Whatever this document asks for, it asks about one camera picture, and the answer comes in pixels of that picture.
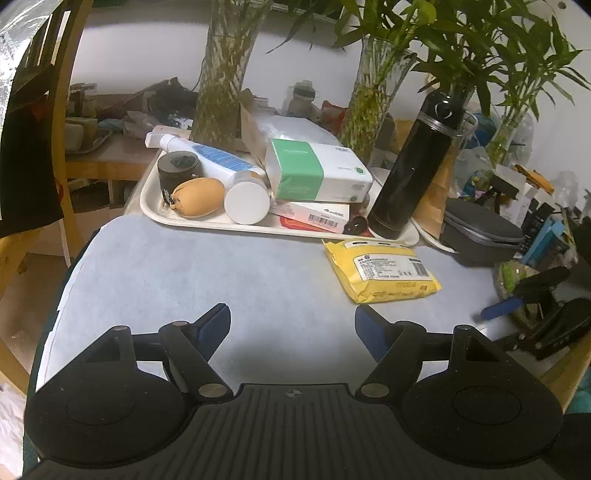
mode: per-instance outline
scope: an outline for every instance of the yellow package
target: yellow package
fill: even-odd
[[[441,290],[414,251],[396,242],[344,240],[325,247],[341,285],[357,303],[417,299]]]

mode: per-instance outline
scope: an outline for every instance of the cardboard box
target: cardboard box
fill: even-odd
[[[275,198],[360,203],[374,181],[350,148],[272,138],[265,156]]]
[[[271,196],[269,211],[334,233],[343,233],[343,228],[349,221],[347,203],[290,202]]]

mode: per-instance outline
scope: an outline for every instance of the barcode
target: barcode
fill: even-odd
[[[420,277],[428,277],[429,276],[429,273],[427,273],[427,269],[425,267],[423,267],[423,264],[420,261],[413,260],[412,258],[409,258],[409,260],[413,264],[414,269],[417,272],[417,275],[419,275]]]
[[[328,226],[336,226],[338,222],[333,222],[332,220],[328,220],[328,218],[319,217],[317,215],[310,215],[308,220],[312,222],[324,223]]]

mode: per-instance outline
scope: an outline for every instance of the plastic bottle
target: plastic bottle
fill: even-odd
[[[314,116],[314,106],[312,101],[316,98],[316,91],[312,87],[312,82],[309,80],[302,80],[297,82],[293,87],[293,94],[290,98],[288,96],[284,102],[285,116],[297,116],[300,118],[311,118]]]
[[[197,154],[201,162],[203,176],[220,180],[226,188],[232,185],[232,176],[237,171],[243,170],[251,170],[257,173],[264,182],[268,182],[267,174],[262,168],[251,165],[240,157],[218,148],[191,142],[173,134],[149,133],[146,135],[145,145],[148,148],[160,147],[167,153],[185,151]]]

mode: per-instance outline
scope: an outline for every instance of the table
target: table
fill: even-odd
[[[489,268],[418,247],[443,288],[424,299],[374,304],[388,320],[431,332],[475,325],[490,338],[504,319],[479,324],[496,300]],[[157,332],[228,304],[232,326],[210,363],[236,391],[242,382],[345,382],[357,388],[375,362],[357,338],[356,304],[341,288],[317,239],[169,228],[131,214],[105,225],[72,272],[40,356],[37,388],[113,325]],[[421,376],[446,362],[426,363]],[[140,368],[163,374],[158,364]]]
[[[113,134],[92,152],[66,155],[66,170],[68,178],[139,180],[153,157],[142,139]]]

